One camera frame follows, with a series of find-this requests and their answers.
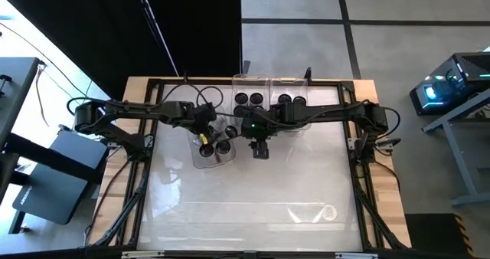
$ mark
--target gray floor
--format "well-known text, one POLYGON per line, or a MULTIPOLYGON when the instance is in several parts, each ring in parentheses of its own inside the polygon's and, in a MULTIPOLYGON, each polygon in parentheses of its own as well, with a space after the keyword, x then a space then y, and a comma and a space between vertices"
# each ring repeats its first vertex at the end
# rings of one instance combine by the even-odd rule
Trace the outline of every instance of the gray floor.
MULTIPOLYGON (((320 1, 243 0, 243 18, 339 18, 338 0, 320 1)), ((351 19, 490 21, 490 0, 346 1, 351 19)), ((402 116, 394 134, 402 142, 393 160, 405 212, 460 214, 475 254, 490 257, 490 202, 451 208, 449 200, 466 193, 456 162, 443 133, 422 133, 432 118, 418 117, 408 96, 452 53, 490 46, 490 28, 353 26, 352 31, 362 78, 373 79, 380 102, 402 116)), ((344 37, 338 25, 243 25, 243 57, 252 61, 252 74, 291 77, 311 66, 316 78, 352 78, 344 37)))

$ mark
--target desk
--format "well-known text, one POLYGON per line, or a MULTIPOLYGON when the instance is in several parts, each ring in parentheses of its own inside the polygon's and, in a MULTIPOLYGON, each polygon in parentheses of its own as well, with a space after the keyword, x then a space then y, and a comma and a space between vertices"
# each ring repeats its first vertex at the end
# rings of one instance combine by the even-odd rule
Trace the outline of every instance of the desk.
MULTIPOLYGON (((151 77, 130 77, 126 86, 126 92, 124 100, 133 102, 142 102, 145 97, 146 86, 148 80, 151 77)), ((226 80, 226 78, 193 78, 199 80, 226 80)), ((377 102, 377 94, 372 80, 354 80, 355 94, 357 100, 369 99, 370 101, 377 102)), ((152 102, 155 102, 155 95, 152 98, 152 102)), ((118 120, 118 126, 126 130, 129 133, 136 133, 139 127, 138 120, 118 120)), ((145 133, 149 132, 149 124, 145 128, 145 133)), ((391 158, 376 155, 377 160, 386 166, 393 168, 391 158)), ((125 152, 119 151, 115 154, 107 163, 106 171, 104 174, 104 180, 101 187, 100 196, 103 194, 104 189, 108 181, 113 177, 114 173, 119 167, 126 161, 125 152)), ((137 184, 141 177, 142 167, 138 169, 135 183, 137 184)), ((124 195, 126 191, 126 185, 128 183, 129 170, 126 169, 121 176, 116 180, 116 183, 110 189, 105 202, 102 204, 99 215, 95 222, 93 232, 90 237, 90 242, 94 242, 99 239, 105 230, 112 224, 113 220, 119 214, 119 211, 123 205, 124 195)), ((403 213, 403 207, 401 204, 400 194, 398 193, 396 179, 381 166, 371 164, 371 178, 374 187, 374 196, 376 198, 377 209, 381 217, 384 219, 388 227, 392 232, 407 246, 410 246, 410 238, 408 235, 407 225, 403 213)), ((126 233, 123 243, 129 240, 132 231, 132 221, 134 219, 135 210, 129 216, 129 221, 126 226, 126 233)), ((368 238, 372 244, 374 240, 374 229, 371 218, 365 213, 368 238)))

